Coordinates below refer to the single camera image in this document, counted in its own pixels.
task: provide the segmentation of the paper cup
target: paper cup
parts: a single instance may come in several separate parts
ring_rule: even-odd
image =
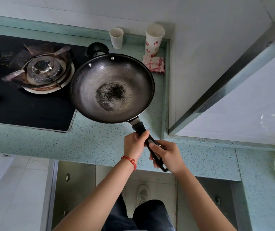
[[[153,23],[146,28],[146,43],[145,43],[146,55],[149,55],[151,57],[156,56],[164,35],[165,35],[164,28],[157,23]]]
[[[124,37],[124,31],[119,27],[114,27],[109,31],[111,36],[112,46],[114,49],[122,48],[122,38]]]

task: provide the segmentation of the dish towel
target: dish towel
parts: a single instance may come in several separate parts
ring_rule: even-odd
[[[151,72],[165,73],[163,58],[144,55],[143,63]]]

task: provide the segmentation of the hand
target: hand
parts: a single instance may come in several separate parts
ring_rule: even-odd
[[[160,144],[163,148],[159,147],[154,143],[150,143],[149,147],[159,156],[161,156],[165,166],[171,171],[173,174],[177,174],[178,172],[183,171],[186,168],[185,163],[182,160],[180,155],[180,151],[176,145],[176,143],[168,142],[165,140],[156,140],[158,144]],[[150,154],[150,160],[153,160],[154,167],[158,167],[152,155]]]
[[[135,159],[137,162],[144,150],[145,141],[149,136],[149,130],[146,130],[142,136],[133,132],[124,138],[124,156]]]

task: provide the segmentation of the frying pan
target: frying pan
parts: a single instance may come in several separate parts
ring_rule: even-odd
[[[139,134],[146,130],[139,115],[151,103],[155,83],[149,69],[139,60],[123,54],[109,54],[102,43],[87,48],[89,60],[73,75],[70,97],[75,108],[85,117],[101,123],[128,122]],[[145,144],[157,165],[164,171],[163,160],[149,147],[159,145],[149,135]]]

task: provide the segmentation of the leg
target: leg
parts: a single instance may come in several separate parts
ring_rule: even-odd
[[[138,206],[133,214],[138,229],[148,231],[175,231],[164,203],[149,200]]]
[[[102,231],[119,231],[137,229],[135,222],[128,218],[127,208],[122,195],[116,200]]]

